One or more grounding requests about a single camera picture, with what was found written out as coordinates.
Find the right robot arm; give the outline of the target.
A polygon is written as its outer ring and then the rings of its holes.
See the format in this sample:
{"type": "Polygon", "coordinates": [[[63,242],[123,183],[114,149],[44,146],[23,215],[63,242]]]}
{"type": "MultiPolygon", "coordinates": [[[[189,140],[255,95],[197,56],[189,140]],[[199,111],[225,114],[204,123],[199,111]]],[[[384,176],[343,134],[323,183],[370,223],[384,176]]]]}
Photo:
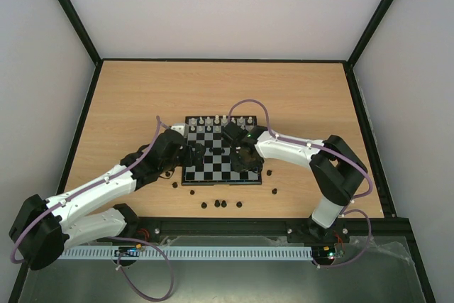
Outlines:
{"type": "Polygon", "coordinates": [[[261,171],[266,159],[312,171],[322,198],[303,233],[315,241],[325,240],[334,232],[334,222],[362,181],[372,181],[367,168],[339,136],[332,135],[324,141],[308,140],[270,132],[264,126],[247,131],[230,122],[222,129],[222,139],[231,148],[231,168],[236,172],[261,171]]]}

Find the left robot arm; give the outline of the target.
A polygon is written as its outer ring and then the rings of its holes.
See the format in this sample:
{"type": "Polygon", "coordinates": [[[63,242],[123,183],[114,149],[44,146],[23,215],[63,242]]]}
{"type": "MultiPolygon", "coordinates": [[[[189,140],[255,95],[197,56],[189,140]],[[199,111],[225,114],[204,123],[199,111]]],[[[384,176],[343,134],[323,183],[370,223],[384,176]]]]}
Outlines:
{"type": "Polygon", "coordinates": [[[156,135],[114,165],[108,172],[71,191],[41,198],[27,198],[12,224],[9,236],[15,253],[31,270],[41,270],[64,251],[100,238],[134,235],[138,217],[127,204],[96,213],[113,199],[156,182],[176,167],[201,165],[205,148],[188,144],[173,129],[156,135]]]}

